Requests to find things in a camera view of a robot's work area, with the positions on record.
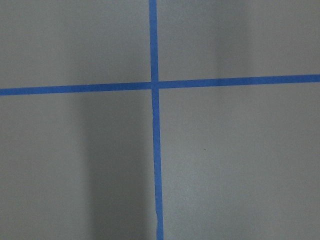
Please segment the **blue tape line lengthwise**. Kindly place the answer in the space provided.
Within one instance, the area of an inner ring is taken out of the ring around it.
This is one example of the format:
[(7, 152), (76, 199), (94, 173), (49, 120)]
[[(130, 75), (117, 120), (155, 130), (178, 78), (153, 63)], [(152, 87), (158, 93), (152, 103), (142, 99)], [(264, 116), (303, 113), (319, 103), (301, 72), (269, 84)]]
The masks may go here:
[(157, 2), (150, 0), (149, 33), (150, 33), (150, 74), (152, 101), (152, 135), (155, 212), (157, 219), (156, 238), (164, 239), (163, 194), (162, 194), (162, 161), (161, 161), (161, 129), (160, 129), (160, 97), (159, 97), (159, 58), (158, 58), (158, 18)]

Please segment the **blue tape line crosswise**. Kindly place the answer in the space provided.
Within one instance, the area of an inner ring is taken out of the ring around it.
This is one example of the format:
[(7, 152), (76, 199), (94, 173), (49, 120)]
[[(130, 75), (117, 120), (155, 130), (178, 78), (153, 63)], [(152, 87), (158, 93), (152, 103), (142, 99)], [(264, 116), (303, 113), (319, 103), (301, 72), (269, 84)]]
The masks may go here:
[(1, 96), (318, 83), (319, 74), (2, 88)]

